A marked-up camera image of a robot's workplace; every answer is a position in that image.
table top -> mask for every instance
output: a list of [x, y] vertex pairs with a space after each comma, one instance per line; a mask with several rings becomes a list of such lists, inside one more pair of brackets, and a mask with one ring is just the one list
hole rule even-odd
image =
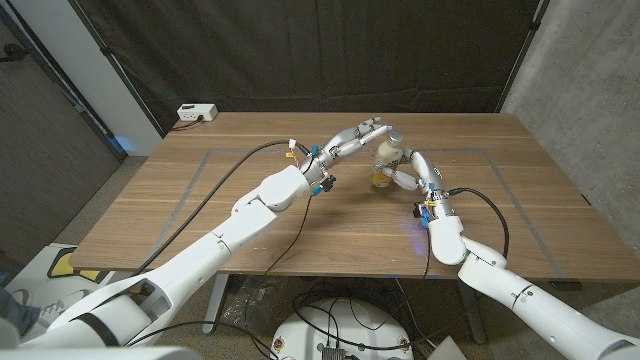
[[[170, 133], [71, 257], [81, 269], [131, 270], [191, 214], [249, 149], [297, 139], [310, 148], [343, 128], [381, 115], [422, 149], [447, 188], [472, 187], [503, 212], [511, 234], [507, 268], [530, 280], [637, 281], [640, 262], [586, 202], [520, 121], [508, 114], [220, 113], [188, 131]], [[419, 192], [371, 185], [381, 142], [335, 166], [331, 192], [311, 201], [302, 235], [273, 275], [421, 277], [427, 236], [413, 218]], [[252, 156], [194, 221], [151, 264], [155, 268], [224, 221], [242, 195], [293, 161], [286, 145]], [[410, 165], [399, 170], [412, 173]], [[222, 273], [261, 274], [293, 241], [306, 198], [279, 215], [277, 227], [243, 248]], [[472, 194], [452, 198], [464, 235], [502, 252], [493, 211]], [[455, 278], [459, 267], [430, 257], [429, 278]]]

black cable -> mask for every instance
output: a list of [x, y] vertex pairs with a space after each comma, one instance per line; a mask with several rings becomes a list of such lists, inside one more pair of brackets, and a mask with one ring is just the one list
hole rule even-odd
[[178, 126], [178, 127], [172, 128], [171, 131], [189, 130], [190, 128], [192, 128], [192, 127], [198, 125], [199, 123], [201, 123], [202, 120], [204, 120], [204, 116], [199, 115], [198, 118], [195, 121], [192, 121], [192, 122], [188, 123], [187, 125], [182, 125], [182, 126]]
[[316, 157], [315, 154], [311, 154], [311, 159], [309, 160], [309, 166], [302, 172], [302, 175], [306, 174], [309, 169], [311, 169], [311, 165], [313, 165], [313, 159]]
[[[396, 279], [396, 284], [398, 284], [398, 288], [400, 288], [400, 291], [404, 294], [404, 289], [402, 288], [402, 284], [400, 284], [400, 281], [398, 279]], [[409, 303], [409, 300], [407, 299], [407, 309], [409, 310], [409, 317], [411, 318], [411, 322], [413, 323], [413, 328], [414, 328], [414, 335], [415, 332], [417, 332], [420, 336], [424, 337], [424, 333], [420, 330], [420, 328], [418, 327], [418, 322], [416, 321], [416, 317], [413, 314], [413, 309], [411, 308], [411, 304]], [[435, 345], [431, 344], [428, 340], [427, 340], [427, 346], [431, 346], [433, 347], [433, 350], [435, 350]]]
[[[304, 223], [307, 221], [307, 214], [309, 214], [309, 205], [311, 205], [311, 199], [312, 198], [313, 198], [313, 196], [309, 196], [309, 200], [307, 201], [307, 208], [305, 209], [304, 217], [302, 218], [302, 224], [300, 224], [300, 229], [298, 230], [298, 234], [296, 235], [295, 239], [293, 239], [293, 241], [291, 242], [289, 247], [276, 259], [276, 261], [274, 261], [273, 264], [271, 264], [271, 266], [269, 266], [269, 268], [264, 272], [264, 274], [262, 274], [260, 276], [260, 278], [258, 279], [258, 283], [256, 284], [256, 286], [253, 287], [253, 289], [251, 290], [251, 292], [249, 292], [249, 295], [247, 296], [247, 301], [244, 304], [244, 328], [247, 331], [249, 331], [249, 326], [247, 324], [247, 312], [249, 310], [249, 300], [251, 299], [251, 296], [253, 295], [253, 293], [258, 289], [260, 284], [262, 284], [262, 279], [267, 275], [267, 273], [269, 273], [269, 271], [271, 269], [273, 269], [273, 267], [278, 263], [278, 261], [280, 261], [280, 259], [282, 259], [282, 257], [285, 256], [289, 252], [289, 250], [291, 250], [291, 248], [296, 243], [296, 241], [298, 241], [298, 238], [300, 237], [300, 234], [302, 234], [302, 229], [304, 228]], [[258, 345], [256, 344], [255, 341], [253, 341], [253, 345], [256, 348], [258, 347]]]
[[491, 208], [496, 213], [496, 215], [498, 215], [498, 218], [500, 219], [500, 222], [502, 223], [502, 230], [504, 231], [504, 248], [502, 250], [502, 256], [506, 260], [507, 259], [507, 254], [509, 253], [509, 226], [507, 226], [507, 220], [505, 220], [504, 216], [502, 215], [502, 212], [500, 212], [500, 209], [498, 209], [496, 204], [494, 204], [493, 201], [491, 201], [491, 199], [489, 199], [485, 194], [481, 193], [480, 191], [478, 191], [476, 189], [472, 189], [472, 188], [455, 188], [455, 189], [449, 190], [448, 193], [449, 193], [449, 196], [454, 196], [454, 195], [457, 195], [457, 194], [459, 194], [461, 192], [465, 192], [465, 191], [466, 192], [470, 192], [470, 193], [475, 194], [478, 197], [480, 197], [487, 204], [489, 204], [489, 206], [491, 206]]
[[[427, 272], [429, 271], [429, 263], [431, 258], [431, 231], [429, 231], [429, 229], [427, 229], [427, 266], [424, 269], [424, 274], [422, 275], [422, 279], [424, 280], [427, 278]], [[413, 290], [413, 292], [411, 293], [411, 295], [409, 297], [405, 296], [405, 301], [406, 304], [409, 304], [409, 300], [411, 300], [420, 290], [420, 288], [422, 287], [422, 285], [424, 284], [424, 281], [421, 281], [418, 286], [415, 288], [415, 290]], [[389, 316], [378, 326], [376, 326], [375, 328], [370, 328], [366, 325], [364, 325], [363, 323], [360, 322], [360, 320], [358, 320], [358, 317], [356, 316], [356, 313], [353, 311], [353, 306], [351, 306], [351, 298], [349, 298], [349, 306], [351, 307], [351, 313], [353, 314], [353, 317], [356, 319], [356, 321], [358, 322], [358, 324], [362, 325], [362, 327], [367, 328], [371, 331], [376, 331], [378, 329], [380, 329], [382, 327], [382, 325], [386, 324], [387, 321], [389, 321], [389, 319], [391, 319], [393, 317], [393, 315], [395, 315], [398, 310], [400, 310], [403, 306], [405, 305], [405, 302], [401, 303], [400, 305], [398, 305], [398, 307], [396, 307], [396, 309], [389, 314]]]
[[171, 326], [163, 327], [163, 328], [158, 329], [158, 330], [156, 330], [156, 331], [152, 331], [152, 332], [150, 332], [150, 333], [148, 333], [148, 334], [144, 335], [143, 337], [141, 337], [141, 338], [139, 338], [139, 339], [136, 339], [136, 340], [134, 340], [134, 341], [132, 341], [132, 342], [128, 343], [128, 344], [127, 344], [127, 345], [125, 345], [125, 346], [126, 346], [126, 347], [133, 346], [133, 345], [135, 345], [135, 344], [139, 343], [140, 341], [142, 341], [142, 340], [144, 340], [144, 339], [146, 339], [146, 338], [148, 338], [148, 337], [154, 336], [154, 335], [159, 334], [159, 333], [161, 333], [161, 332], [163, 332], [163, 331], [167, 331], [167, 330], [175, 329], [175, 328], [177, 328], [177, 327], [181, 327], [181, 326], [185, 326], [185, 325], [204, 325], [204, 324], [206, 324], [206, 325], [216, 325], [216, 326], [218, 326], [218, 325], [222, 325], [222, 326], [226, 326], [226, 327], [232, 328], [232, 329], [234, 329], [234, 330], [237, 330], [237, 331], [243, 332], [244, 334], [249, 335], [249, 336], [251, 337], [251, 339], [253, 339], [254, 341], [257, 341], [257, 342], [258, 342], [258, 344], [260, 344], [260, 346], [262, 346], [262, 347], [264, 347], [265, 349], [267, 349], [267, 350], [271, 353], [271, 355], [275, 356], [275, 357], [276, 357], [276, 359], [278, 359], [278, 355], [277, 355], [276, 353], [274, 353], [273, 351], [271, 351], [271, 347], [270, 347], [270, 346], [266, 345], [264, 342], [262, 342], [262, 340], [258, 339], [258, 337], [256, 337], [255, 335], [253, 335], [253, 334], [252, 334], [252, 333], [250, 333], [249, 331], [247, 331], [247, 330], [245, 330], [245, 329], [243, 329], [243, 328], [241, 328], [241, 327], [239, 327], [239, 326], [235, 326], [235, 325], [231, 325], [231, 324], [223, 323], [223, 322], [220, 322], [220, 321], [197, 320], [197, 321], [186, 321], [186, 322], [182, 322], [182, 323], [174, 324], [174, 325], [171, 325]]
[[[374, 284], [379, 285], [382, 288], [381, 291], [376, 292], [376, 293], [381, 294], [381, 295], [389, 294], [391, 296], [391, 300], [392, 301], [388, 301], [388, 299], [387, 299], [387, 301], [385, 301], [385, 302], [383, 302], [381, 304], [386, 309], [385, 312], [387, 312], [387, 313], [391, 313], [392, 309], [394, 308], [394, 306], [389, 307], [388, 306], [389, 304], [390, 305], [399, 305], [399, 304], [402, 304], [407, 299], [407, 296], [405, 294], [401, 293], [397, 289], [390, 288], [389, 286], [387, 286], [386, 284], [382, 283], [381, 281], [379, 281], [377, 279], [372, 279], [372, 278], [362, 278], [362, 279], [363, 279], [363, 282], [362, 282], [362, 284], [360, 284], [358, 289], [362, 288], [362, 289], [365, 289], [365, 290], [368, 290], [368, 291], [371, 291], [371, 292], [375, 292], [375, 290], [367, 289], [364, 286], [367, 283], [367, 281], [369, 281], [369, 282], [373, 282]], [[398, 299], [397, 295], [402, 296], [404, 298], [404, 300]]]
[[[316, 309], [316, 310], [320, 310], [320, 311], [323, 311], [325, 314], [328, 314], [329, 315], [329, 324], [331, 324], [331, 320], [333, 319], [333, 322], [336, 324], [336, 336], [340, 337], [340, 332], [339, 332], [340, 328], [338, 327], [338, 321], [336, 320], [336, 318], [333, 315], [331, 315], [331, 309], [329, 309], [329, 311], [327, 311], [327, 310], [325, 310], [325, 309], [323, 309], [321, 307], [317, 307], [317, 306], [314, 306], [314, 305], [307, 305], [307, 307], [310, 307], [310, 308]], [[327, 336], [327, 347], [329, 347], [329, 339], [330, 339], [330, 337]], [[338, 349], [338, 340], [336, 340], [336, 349]]]
[[[311, 287], [311, 288], [310, 288], [310, 289], [309, 289], [305, 294], [317, 293], [317, 292], [316, 292], [316, 291], [314, 291], [313, 289], [315, 289], [318, 285], [323, 285], [323, 284], [324, 284], [325, 286], [326, 286], [326, 285], [331, 285], [331, 286], [333, 286], [333, 287], [334, 287], [334, 290], [333, 290], [331, 293], [329, 293], [329, 297], [336, 297], [336, 296], [334, 296], [334, 295], [336, 294], [336, 292], [337, 292], [337, 290], [336, 290], [336, 286], [335, 286], [334, 284], [329, 284], [329, 283], [318, 283], [318, 284], [315, 284], [315, 285], [313, 285], [313, 286], [312, 286], [312, 287]], [[306, 302], [307, 302], [307, 300], [308, 300], [308, 298], [305, 298], [305, 299], [303, 300], [303, 302], [304, 302], [304, 303], [306, 303]]]
[[317, 327], [316, 325], [314, 325], [313, 323], [311, 323], [309, 320], [307, 320], [306, 318], [304, 318], [304, 316], [302, 316], [302, 314], [300, 313], [300, 309], [298, 307], [296, 307], [296, 301], [298, 300], [298, 298], [302, 297], [302, 296], [306, 296], [307, 293], [304, 294], [300, 294], [298, 296], [296, 296], [293, 301], [291, 302], [291, 305], [293, 307], [293, 311], [295, 312], [296, 315], [298, 315], [298, 317], [304, 321], [307, 325], [311, 326], [313, 329], [315, 329], [316, 331], [327, 335], [329, 337], [331, 337], [332, 339], [336, 340], [336, 341], [341, 341], [347, 345], [351, 345], [351, 346], [355, 346], [355, 347], [363, 347], [365, 349], [369, 349], [369, 350], [378, 350], [378, 351], [387, 351], [387, 350], [397, 350], [397, 349], [402, 349], [402, 348], [407, 348], [409, 346], [412, 346], [415, 348], [415, 344], [419, 343], [419, 342], [423, 342], [426, 341], [427, 339], [431, 339], [432, 337], [446, 331], [447, 329], [449, 329], [451, 326], [453, 326], [454, 324], [456, 324], [457, 322], [459, 322], [460, 320], [462, 320], [464, 318], [464, 316], [467, 314], [467, 312], [469, 311], [469, 309], [471, 309], [472, 307], [476, 306], [476, 304], [478, 303], [478, 301], [480, 301], [480, 299], [482, 299], [483, 295], [479, 296], [478, 298], [476, 298], [476, 300], [474, 302], [472, 302], [469, 306], [467, 306], [463, 311], [462, 314], [460, 314], [457, 318], [455, 318], [453, 321], [451, 321], [449, 324], [441, 327], [440, 329], [430, 333], [427, 336], [423, 336], [417, 340], [408, 342], [406, 344], [403, 345], [396, 345], [396, 346], [370, 346], [370, 345], [366, 345], [366, 344], [362, 344], [362, 343], [355, 343], [353, 341], [349, 341], [346, 339], [343, 339], [339, 336], [330, 334], [327, 331], [324, 331], [322, 329], [320, 329], [319, 327]]
[[[335, 304], [336, 304], [336, 302], [338, 302], [338, 299], [339, 299], [339, 298], [338, 298], [338, 297], [336, 297], [336, 298], [333, 300], [333, 302], [331, 303], [331, 306], [329, 306], [329, 312], [328, 312], [328, 314], [329, 314], [329, 320], [327, 321], [327, 331], [328, 331], [328, 332], [331, 332], [331, 331], [330, 331], [330, 330], [331, 330], [331, 318], [333, 318], [333, 315], [331, 315], [331, 310], [333, 310], [333, 305], [335, 305]], [[333, 322], [335, 322], [335, 323], [336, 323], [336, 335], [338, 335], [338, 322], [336, 321], [336, 319], [335, 319], [335, 318], [333, 318]], [[327, 346], [329, 346], [329, 339], [330, 339], [330, 338], [327, 336]], [[339, 349], [339, 348], [340, 348], [339, 346], [340, 346], [340, 342], [336, 340], [336, 349]]]
[[[202, 200], [200, 205], [198, 205], [198, 207], [193, 211], [193, 213], [191, 213], [191, 215], [189, 215], [187, 220], [185, 220], [184, 223], [182, 223], [182, 225], [180, 225], [180, 227], [173, 233], [173, 235], [171, 235], [156, 251], [154, 251], [153, 254], [151, 254], [151, 256], [149, 256], [149, 258], [147, 258], [142, 263], [142, 265], [140, 265], [140, 267], [138, 269], [136, 269], [136, 271], [134, 271], [131, 274], [131, 277], [141, 274], [147, 268], [147, 266], [149, 266], [149, 264], [151, 264], [153, 262], [153, 260], [155, 260], [158, 257], [158, 255], [160, 255], [167, 248], [167, 246], [169, 246], [173, 242], [173, 240], [175, 240], [178, 237], [178, 235], [180, 235], [182, 230], [184, 230], [187, 227], [187, 225], [189, 225], [189, 223], [191, 223], [191, 221], [196, 217], [196, 215], [198, 215], [200, 210], [202, 210], [202, 208], [204, 208], [204, 206], [207, 204], [207, 202], [209, 202], [211, 197], [213, 197], [213, 194], [215, 194], [216, 191], [218, 191], [220, 186], [222, 186], [222, 184], [224, 184], [224, 182], [231, 176], [231, 174], [234, 173], [234, 171], [236, 171], [240, 167], [240, 165], [242, 165], [242, 163], [244, 163], [249, 157], [251, 157], [251, 155], [257, 153], [258, 151], [260, 151], [260, 150], [262, 150], [264, 148], [268, 148], [269, 146], [279, 145], [279, 144], [289, 144], [289, 140], [276, 140], [276, 141], [268, 142], [266, 144], [262, 144], [262, 145], [256, 147], [255, 149], [249, 151], [248, 153], [246, 153], [242, 157], [242, 159], [240, 159], [231, 168], [231, 170], [229, 170], [222, 177], [222, 179], [220, 179], [220, 181], [216, 184], [216, 186], [213, 187], [211, 192], [209, 192], [209, 194], [204, 198], [204, 200]], [[302, 150], [303, 152], [305, 151], [305, 150], [303, 150], [304, 146], [302, 146], [301, 144], [296, 143], [296, 146], [298, 146], [298, 148], [300, 150]]]
[[309, 149], [307, 149], [307, 147], [306, 147], [306, 146], [304, 146], [304, 145], [302, 145], [302, 144], [299, 144], [299, 145], [298, 145], [298, 142], [296, 142], [296, 145], [298, 146], [298, 148], [299, 148], [300, 150], [302, 150], [302, 152], [303, 152], [305, 155], [307, 155], [308, 153], [310, 153], [310, 152], [311, 152], [311, 151], [309, 151]]

wire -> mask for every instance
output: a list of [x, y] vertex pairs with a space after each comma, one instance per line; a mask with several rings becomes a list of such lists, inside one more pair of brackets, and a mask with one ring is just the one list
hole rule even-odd
[[252, 339], [252, 340], [257, 341], [257, 342], [258, 342], [258, 344], [260, 344], [260, 346], [262, 346], [262, 347], [264, 347], [265, 349], [267, 349], [267, 350], [271, 353], [271, 355], [275, 356], [275, 357], [276, 357], [276, 359], [278, 359], [278, 355], [276, 355], [276, 353], [274, 353], [274, 352], [271, 350], [271, 347], [267, 346], [267, 345], [266, 345], [264, 342], [262, 342], [262, 340], [260, 340], [257, 336], [253, 335], [253, 334], [252, 334], [252, 333], [250, 333], [249, 331], [247, 331], [247, 330], [245, 330], [245, 329], [243, 329], [243, 328], [241, 328], [241, 327], [239, 327], [239, 326], [235, 326], [235, 325], [231, 325], [231, 324], [223, 323], [223, 322], [220, 322], [220, 321], [206, 321], [206, 320], [198, 320], [198, 321], [186, 321], [186, 322], [178, 323], [178, 324], [175, 324], [175, 325], [171, 325], [171, 326], [163, 327], [163, 328], [158, 329], [158, 330], [156, 330], [156, 331], [152, 331], [152, 332], [150, 332], [150, 333], [148, 333], [148, 334], [144, 335], [143, 337], [141, 337], [141, 338], [139, 338], [139, 339], [136, 339], [136, 340], [134, 340], [134, 341], [132, 341], [132, 342], [128, 343], [128, 344], [127, 344], [127, 345], [125, 345], [125, 346], [126, 346], [126, 347], [133, 346], [133, 345], [135, 345], [135, 344], [139, 343], [140, 341], [142, 341], [142, 340], [144, 340], [144, 339], [146, 339], [146, 338], [149, 338], [149, 337], [151, 337], [151, 336], [157, 335], [157, 334], [159, 334], [159, 333], [161, 333], [161, 332], [164, 332], [164, 331], [167, 331], [167, 330], [175, 329], [175, 328], [182, 327], [182, 326], [186, 326], [186, 325], [203, 325], [203, 324], [207, 324], [207, 325], [216, 325], [216, 326], [218, 326], [218, 325], [222, 325], [222, 326], [226, 326], [226, 327], [229, 327], [229, 328], [231, 328], [231, 329], [234, 329], [234, 330], [237, 330], [237, 331], [243, 332], [244, 334], [249, 335], [249, 336], [251, 337], [251, 339]]
[[[250, 150], [248, 153], [246, 153], [242, 157], [242, 159], [240, 159], [231, 168], [231, 170], [229, 170], [222, 177], [222, 179], [220, 179], [220, 181], [216, 184], [216, 186], [213, 187], [211, 192], [209, 192], [209, 194], [204, 198], [204, 200], [202, 200], [200, 205], [198, 205], [198, 207], [193, 211], [193, 213], [191, 213], [191, 215], [189, 215], [187, 220], [185, 220], [184, 223], [182, 223], [182, 225], [180, 225], [180, 227], [173, 233], [173, 235], [171, 235], [153, 254], [151, 254], [151, 256], [149, 256], [142, 263], [142, 265], [140, 265], [140, 267], [138, 269], [136, 269], [136, 271], [134, 271], [131, 274], [131, 277], [141, 274], [147, 268], [147, 266], [149, 266], [149, 264], [151, 264], [153, 262], [153, 260], [155, 260], [158, 257], [158, 255], [160, 255], [167, 248], [167, 246], [169, 246], [173, 242], [173, 240], [175, 240], [178, 237], [178, 235], [180, 235], [182, 230], [184, 230], [187, 227], [187, 225], [189, 225], [191, 223], [191, 221], [196, 217], [196, 215], [198, 215], [200, 210], [202, 210], [202, 208], [204, 208], [204, 206], [207, 204], [207, 202], [209, 202], [211, 197], [213, 197], [213, 194], [215, 194], [216, 191], [218, 191], [220, 186], [222, 186], [222, 184], [224, 184], [224, 182], [227, 181], [227, 179], [231, 176], [231, 174], [233, 174], [240, 167], [240, 165], [242, 165], [242, 163], [244, 163], [249, 157], [251, 157], [251, 155], [257, 153], [258, 151], [260, 151], [262, 149], [265, 149], [265, 148], [268, 148], [268, 147], [273, 146], [273, 145], [280, 145], [280, 144], [287, 144], [288, 145], [289, 144], [289, 140], [276, 140], [276, 141], [268, 142], [266, 144], [262, 144], [262, 145], [260, 145], [260, 146], [258, 146], [256, 148], [254, 148], [253, 150]], [[308, 153], [308, 150], [305, 150], [306, 148], [302, 144], [296, 143], [296, 146], [298, 146], [298, 148], [300, 150], [302, 150], [303, 152], [307, 151], [307, 153]]]
[[[400, 291], [405, 294], [404, 289], [402, 288], [402, 284], [400, 284], [400, 280], [398, 280], [398, 278], [395, 279], [396, 280], [396, 284], [398, 284], [398, 288], [400, 288]], [[411, 304], [409, 303], [409, 299], [406, 300], [407, 301], [407, 308], [409, 309], [409, 316], [411, 317], [411, 321], [413, 322], [413, 326], [416, 329], [416, 331], [418, 332], [418, 334], [420, 334], [420, 336], [424, 337], [424, 333], [420, 330], [420, 328], [418, 327], [418, 322], [416, 321], [415, 316], [413, 315], [413, 309], [411, 308]], [[435, 350], [435, 348], [437, 347], [436, 344], [434, 344], [431, 340], [426, 339], [427, 343], [429, 345], [431, 345], [431, 347], [433, 347], [433, 349]]]
[[199, 115], [198, 118], [196, 119], [196, 121], [192, 121], [192, 122], [188, 123], [187, 125], [182, 125], [182, 126], [178, 126], [178, 127], [172, 128], [171, 131], [189, 130], [192, 127], [200, 124], [202, 122], [202, 120], [204, 120], [204, 116]]
[[[300, 237], [300, 234], [302, 233], [302, 229], [304, 228], [304, 223], [307, 221], [307, 215], [309, 214], [309, 205], [311, 205], [311, 199], [312, 198], [313, 198], [313, 196], [309, 196], [309, 200], [307, 201], [307, 208], [305, 209], [304, 217], [302, 218], [302, 224], [300, 224], [300, 229], [298, 230], [298, 234], [296, 235], [295, 239], [293, 239], [293, 241], [291, 242], [289, 247], [276, 259], [276, 261], [274, 261], [273, 264], [271, 264], [271, 266], [269, 266], [269, 268], [264, 272], [264, 274], [260, 275], [260, 278], [258, 279], [258, 283], [256, 284], [256, 286], [253, 287], [253, 289], [251, 290], [251, 292], [247, 296], [247, 301], [244, 304], [244, 328], [247, 331], [249, 331], [249, 325], [247, 324], [247, 312], [249, 310], [249, 300], [251, 299], [251, 296], [253, 295], [253, 293], [258, 289], [260, 284], [262, 284], [262, 279], [267, 275], [267, 273], [269, 273], [269, 271], [271, 271], [271, 269], [273, 269], [273, 267], [278, 263], [278, 261], [280, 261], [280, 259], [282, 259], [282, 257], [285, 256], [289, 252], [289, 250], [291, 250], [291, 248], [296, 243], [296, 241], [298, 241], [298, 238]], [[256, 344], [255, 341], [253, 341], [253, 345], [256, 348], [258, 348], [258, 345]]]
[[470, 193], [475, 194], [478, 197], [480, 197], [487, 204], [489, 204], [489, 206], [491, 206], [493, 211], [495, 211], [496, 215], [498, 215], [498, 218], [500, 219], [500, 222], [502, 223], [502, 230], [504, 231], [504, 248], [502, 250], [502, 256], [506, 260], [507, 259], [507, 254], [509, 253], [509, 226], [507, 225], [507, 220], [505, 220], [504, 216], [502, 215], [502, 212], [500, 212], [500, 209], [498, 209], [496, 204], [494, 204], [493, 201], [491, 201], [491, 199], [489, 199], [485, 194], [481, 193], [480, 191], [478, 191], [476, 189], [472, 189], [472, 188], [455, 188], [455, 189], [449, 190], [448, 192], [449, 192], [449, 196], [454, 196], [454, 195], [457, 195], [457, 194], [459, 194], [461, 192], [465, 192], [465, 191], [466, 192], [470, 192]]
[[[333, 302], [331, 303], [331, 306], [329, 306], [329, 312], [328, 312], [329, 319], [327, 320], [327, 331], [328, 332], [331, 332], [330, 331], [330, 329], [331, 329], [331, 318], [333, 318], [333, 315], [331, 315], [331, 310], [333, 309], [333, 305], [335, 305], [336, 302], [338, 302], [338, 299], [339, 298], [336, 297], [335, 300], [333, 300]], [[333, 318], [333, 322], [336, 323], [336, 335], [338, 335], [338, 322], [335, 320], [335, 318]], [[327, 336], [327, 346], [329, 346], [329, 339], [330, 338]], [[339, 346], [340, 346], [340, 342], [336, 340], [336, 349], [339, 349], [340, 348]]]
[[311, 169], [311, 165], [313, 165], [313, 159], [316, 157], [315, 154], [311, 154], [311, 159], [309, 160], [309, 166], [302, 172], [302, 175], [306, 174], [309, 169]]
[[[400, 284], [400, 280], [398, 280], [398, 278], [395, 278], [395, 280], [396, 280], [396, 284], [398, 284], [398, 288], [400, 288], [400, 291], [402, 291], [402, 293], [405, 294], [404, 289], [402, 288], [402, 285]], [[407, 299], [407, 308], [409, 309], [409, 315], [411, 317], [411, 321], [413, 322], [413, 326], [418, 331], [418, 334], [420, 334], [420, 336], [424, 337], [424, 334], [422, 333], [422, 331], [418, 327], [418, 323], [416, 322], [416, 318], [413, 315], [413, 309], [411, 308], [411, 304], [409, 303], [409, 299]]]
[[[327, 310], [325, 310], [323, 308], [320, 308], [320, 307], [317, 307], [317, 306], [314, 306], [314, 305], [307, 305], [307, 307], [310, 307], [310, 308], [316, 309], [316, 310], [320, 310], [320, 311], [323, 311], [324, 313], [328, 314], [329, 315], [329, 324], [331, 324], [331, 320], [333, 319], [333, 322], [336, 324], [336, 336], [340, 337], [340, 333], [339, 333], [340, 328], [338, 328], [338, 321], [336, 321], [336, 318], [333, 315], [331, 315], [331, 309], [329, 309], [329, 311], [327, 311]], [[327, 347], [329, 347], [329, 339], [330, 339], [330, 337], [327, 336]], [[336, 349], [338, 349], [338, 340], [336, 340]]]
[[[430, 258], [431, 258], [431, 232], [429, 231], [429, 229], [427, 229], [427, 266], [424, 269], [424, 274], [422, 275], [422, 279], [421, 280], [424, 280], [424, 279], [427, 278], [427, 272], [429, 271], [429, 263], [431, 262]], [[409, 304], [409, 300], [412, 299], [418, 293], [418, 291], [420, 290], [420, 288], [422, 287], [423, 284], [424, 284], [424, 281], [421, 281], [418, 284], [418, 286], [415, 288], [415, 290], [411, 293], [411, 295], [409, 297], [406, 297], [406, 295], [405, 295], [405, 299], [406, 299], [405, 302], [406, 302], [407, 306]], [[395, 315], [398, 312], [398, 310], [400, 310], [404, 306], [405, 302], [403, 302], [400, 305], [398, 305], [398, 307], [396, 307], [396, 309], [393, 312], [391, 312], [389, 314], [389, 316], [380, 325], [378, 325], [378, 326], [376, 326], [374, 328], [371, 328], [371, 327], [368, 327], [368, 326], [364, 325], [362, 322], [360, 322], [360, 320], [358, 320], [358, 317], [356, 316], [355, 311], [353, 311], [353, 306], [351, 305], [351, 298], [349, 298], [349, 306], [351, 307], [351, 313], [353, 314], [353, 317], [356, 319], [358, 324], [362, 325], [362, 327], [367, 328], [367, 329], [369, 329], [371, 331], [376, 331], [376, 330], [380, 329], [382, 327], [382, 325], [386, 324], [387, 321], [389, 321], [389, 319], [391, 319], [393, 317], [393, 315]]]
[[313, 329], [315, 329], [316, 331], [329, 336], [330, 338], [336, 340], [336, 341], [341, 341], [347, 345], [351, 345], [351, 346], [356, 346], [356, 347], [362, 347], [365, 349], [369, 349], [369, 350], [378, 350], [378, 351], [387, 351], [387, 350], [397, 350], [397, 349], [403, 349], [403, 348], [407, 348], [409, 346], [414, 347], [415, 348], [415, 344], [426, 341], [427, 339], [431, 339], [436, 335], [439, 335], [440, 333], [446, 331], [447, 329], [449, 329], [451, 326], [453, 326], [454, 324], [456, 324], [457, 322], [459, 322], [460, 320], [462, 320], [464, 318], [464, 316], [467, 314], [467, 312], [469, 311], [469, 309], [471, 309], [472, 307], [476, 306], [476, 304], [478, 303], [478, 301], [480, 301], [480, 299], [482, 299], [483, 295], [479, 296], [478, 298], [476, 298], [476, 300], [474, 302], [472, 302], [469, 306], [467, 306], [463, 311], [462, 314], [460, 314], [458, 317], [456, 317], [454, 320], [452, 320], [449, 324], [441, 327], [440, 329], [428, 334], [427, 336], [423, 336], [417, 340], [411, 341], [409, 343], [406, 344], [402, 344], [402, 345], [396, 345], [396, 346], [370, 346], [370, 345], [366, 345], [366, 344], [362, 344], [362, 343], [355, 343], [353, 341], [349, 341], [346, 339], [343, 339], [339, 336], [330, 334], [327, 331], [324, 331], [322, 329], [320, 329], [319, 327], [317, 327], [316, 325], [314, 325], [313, 323], [311, 323], [309, 320], [307, 320], [306, 318], [304, 318], [304, 316], [302, 316], [302, 314], [300, 313], [300, 309], [298, 307], [296, 307], [296, 301], [302, 297], [308, 295], [307, 293], [304, 294], [300, 294], [298, 296], [296, 296], [293, 301], [291, 302], [292, 307], [293, 307], [293, 311], [296, 313], [296, 315], [298, 315], [298, 317], [304, 321], [305, 323], [307, 323], [307, 325], [311, 326]]

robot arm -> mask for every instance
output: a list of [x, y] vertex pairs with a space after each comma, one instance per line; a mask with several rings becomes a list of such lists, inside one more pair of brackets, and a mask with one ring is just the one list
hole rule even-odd
[[[231, 216], [155, 270], [101, 288], [60, 315], [47, 332], [22, 347], [88, 348], [130, 343], [169, 325], [186, 300], [243, 246], [266, 235], [309, 185], [330, 179], [327, 170], [391, 127], [367, 120], [334, 136], [300, 169], [289, 166], [264, 179], [233, 206]], [[153, 344], [159, 335], [136, 344]]]
[[443, 190], [440, 171], [424, 155], [405, 149], [405, 158], [420, 175], [384, 169], [407, 190], [420, 189], [433, 212], [428, 223], [434, 256], [442, 263], [463, 263], [458, 277], [473, 289], [498, 301], [568, 359], [639, 359], [640, 339], [606, 329], [549, 293], [506, 270], [506, 259], [492, 248], [462, 235]]

white power strip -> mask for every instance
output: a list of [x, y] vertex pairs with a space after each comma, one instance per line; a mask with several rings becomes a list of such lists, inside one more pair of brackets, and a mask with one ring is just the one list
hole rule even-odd
[[216, 104], [182, 104], [178, 109], [182, 121], [196, 121], [200, 115], [204, 121], [212, 121], [218, 115]]

